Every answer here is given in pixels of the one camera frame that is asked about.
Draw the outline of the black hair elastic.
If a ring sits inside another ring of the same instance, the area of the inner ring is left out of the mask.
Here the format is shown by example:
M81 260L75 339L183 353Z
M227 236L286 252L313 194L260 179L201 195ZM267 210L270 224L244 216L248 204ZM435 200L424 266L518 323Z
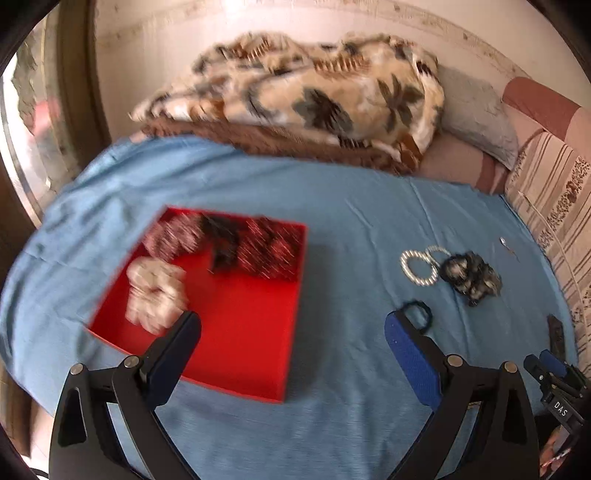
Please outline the black hair elastic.
M405 302L398 312L421 335L426 335L433 326L434 315L432 309L421 300L414 299Z

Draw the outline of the white patterned scrunchie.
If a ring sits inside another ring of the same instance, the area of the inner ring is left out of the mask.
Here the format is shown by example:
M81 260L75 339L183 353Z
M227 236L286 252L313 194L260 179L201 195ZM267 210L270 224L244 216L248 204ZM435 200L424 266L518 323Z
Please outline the white patterned scrunchie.
M187 307L185 271L152 257L138 257L126 270L130 285L125 318L152 335L169 329Z

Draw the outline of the grey brown sheer scrunchie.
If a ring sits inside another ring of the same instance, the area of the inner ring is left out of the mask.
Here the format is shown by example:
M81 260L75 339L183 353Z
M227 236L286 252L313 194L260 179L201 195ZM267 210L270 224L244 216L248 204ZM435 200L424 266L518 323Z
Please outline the grey brown sheer scrunchie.
M503 287L501 276L473 251L446 259L439 274L470 307L478 306L489 296L498 297Z

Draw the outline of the red tray box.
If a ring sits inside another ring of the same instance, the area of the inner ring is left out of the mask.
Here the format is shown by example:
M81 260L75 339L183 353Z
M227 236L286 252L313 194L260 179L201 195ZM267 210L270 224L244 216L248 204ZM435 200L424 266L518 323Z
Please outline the red tray box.
M157 338L125 318L130 284L126 270L147 256L143 236L159 221L183 213L204 213L245 223L256 216L166 206L154 216L123 261L87 326L105 344L126 355L141 355ZM304 274L308 226L271 219L297 231L297 280L267 279L238 268L209 272L211 244L172 261L185 272L187 308L197 313L201 335L183 371L183 380L225 394L267 403L286 399L298 301Z

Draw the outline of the pink checked scrunchie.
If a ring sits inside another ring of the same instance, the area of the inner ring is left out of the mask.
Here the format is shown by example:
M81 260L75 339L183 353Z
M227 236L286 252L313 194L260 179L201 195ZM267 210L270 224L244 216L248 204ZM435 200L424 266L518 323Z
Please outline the pink checked scrunchie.
M168 262L180 255L194 253L204 243L204 238L204 216L183 213L157 222L142 243L150 256Z

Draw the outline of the leopard print scrunchie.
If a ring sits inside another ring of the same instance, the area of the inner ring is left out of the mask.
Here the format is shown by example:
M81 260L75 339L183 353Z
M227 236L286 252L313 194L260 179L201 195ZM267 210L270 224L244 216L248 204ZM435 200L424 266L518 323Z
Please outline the leopard print scrunchie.
M239 234L235 221L218 215L204 216L204 232L212 245L211 274L235 265L238 255Z

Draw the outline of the red polka dot scrunchie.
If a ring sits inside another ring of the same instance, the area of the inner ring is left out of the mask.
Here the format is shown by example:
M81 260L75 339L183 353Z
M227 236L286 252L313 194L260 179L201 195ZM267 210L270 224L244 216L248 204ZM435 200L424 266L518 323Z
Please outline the red polka dot scrunchie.
M300 275L304 233L300 227L254 217L239 231L236 265L250 275L295 281Z

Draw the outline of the dark patterned phone case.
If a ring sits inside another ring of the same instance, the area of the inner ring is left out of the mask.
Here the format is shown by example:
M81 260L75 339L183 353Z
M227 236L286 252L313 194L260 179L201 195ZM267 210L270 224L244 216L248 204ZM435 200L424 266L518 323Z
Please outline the dark patterned phone case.
M566 342L562 322L554 315L547 317L551 353L561 362L566 361Z

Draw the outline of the striped floral cushion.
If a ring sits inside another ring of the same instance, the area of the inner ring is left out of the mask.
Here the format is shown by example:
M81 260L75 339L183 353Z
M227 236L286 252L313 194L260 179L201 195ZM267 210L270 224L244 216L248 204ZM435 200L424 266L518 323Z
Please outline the striped floral cushion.
M549 260L570 310L579 368L590 374L590 162L546 131L532 136L505 196Z

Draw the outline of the grey pillow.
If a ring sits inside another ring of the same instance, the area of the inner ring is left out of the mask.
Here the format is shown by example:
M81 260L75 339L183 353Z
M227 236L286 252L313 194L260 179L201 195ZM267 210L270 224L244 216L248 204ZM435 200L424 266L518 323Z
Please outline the grey pillow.
M444 65L439 67L439 80L445 91L443 129L513 170L518 136L493 86Z

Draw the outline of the wooden glass door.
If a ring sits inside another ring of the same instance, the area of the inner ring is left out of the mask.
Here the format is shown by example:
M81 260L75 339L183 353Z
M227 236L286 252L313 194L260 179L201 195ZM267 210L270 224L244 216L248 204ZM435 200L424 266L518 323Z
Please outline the wooden glass door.
M111 142L96 2L33 1L1 43L1 165L28 221Z

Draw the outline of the floral leaf blanket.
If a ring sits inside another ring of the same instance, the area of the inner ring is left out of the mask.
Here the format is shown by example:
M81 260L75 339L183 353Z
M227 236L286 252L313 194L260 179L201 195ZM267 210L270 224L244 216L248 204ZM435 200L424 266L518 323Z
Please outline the floral leaf blanket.
M437 58L386 34L304 43L246 33L137 104L143 134L192 134L253 155L415 173L439 129Z

